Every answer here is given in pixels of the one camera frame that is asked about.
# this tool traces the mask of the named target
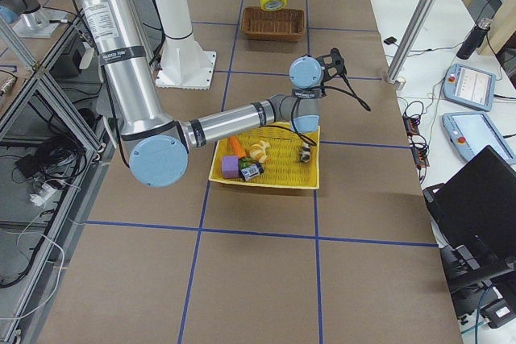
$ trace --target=tablet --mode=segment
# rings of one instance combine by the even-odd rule
[[[493,105],[496,79],[492,73],[454,64],[444,78],[444,97],[458,104],[489,112]]]
[[[486,113],[446,113],[443,125],[451,143],[467,161],[490,145],[508,164],[516,164],[516,155]]]

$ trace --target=purple cube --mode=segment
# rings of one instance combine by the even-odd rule
[[[236,179],[239,177],[239,158],[238,156],[223,157],[223,177],[224,179]]]

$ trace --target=computer monitor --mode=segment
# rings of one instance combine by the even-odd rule
[[[429,205],[450,245],[481,267],[516,255],[516,172],[490,146],[457,172]],[[516,272],[491,279],[516,310]]]

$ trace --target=light blue round cap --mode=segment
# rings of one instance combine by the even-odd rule
[[[13,10],[0,6],[0,18],[5,20],[7,24],[11,24],[18,20],[18,15]]]
[[[166,187],[178,181],[186,171],[188,153],[172,136],[157,135],[140,141],[129,158],[131,172],[149,187]]]
[[[293,123],[299,133],[315,132],[319,125],[319,116],[317,114],[308,114],[306,116],[296,117]]]
[[[302,56],[290,65],[289,75],[295,87],[307,89],[319,84],[323,77],[323,70],[315,58]]]

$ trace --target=white table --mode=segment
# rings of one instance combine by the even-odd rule
[[[418,1],[371,0],[382,39],[394,36],[398,43],[401,41]],[[407,58],[400,72],[400,76],[407,79],[407,82],[403,90],[397,92],[400,97],[401,111],[405,110],[406,102],[421,101],[428,106],[431,103],[432,90],[435,91],[436,96],[439,96],[440,81],[447,69],[455,63],[466,64],[497,74],[498,78],[502,75],[502,79],[496,83],[495,93],[516,97],[516,90],[501,69],[496,57],[479,56],[476,52],[469,60],[460,60],[455,57],[455,53],[460,48],[459,43],[464,41],[473,25],[474,21],[461,0],[435,1],[423,29],[412,47],[413,50],[451,48],[457,44],[458,46],[453,49],[426,52],[421,56]],[[389,46],[384,44],[388,62],[392,59],[396,49],[397,47],[393,44]],[[409,110],[409,114],[419,113],[419,106],[412,108]],[[463,111],[472,110],[443,98],[436,98],[428,112],[422,116],[419,130],[430,141],[430,167],[427,169],[426,178],[422,184],[423,188],[445,183],[466,164],[450,143],[441,121],[444,113]],[[516,133],[515,102],[495,99],[493,108],[488,115],[503,135]],[[507,139],[507,142],[513,150],[516,150],[516,137]],[[474,322],[460,328],[465,330],[473,324]],[[465,344],[474,343],[473,332],[464,334],[463,340]],[[489,329],[482,326],[479,328],[479,342],[482,344],[515,344],[516,321],[504,325],[500,329]]]

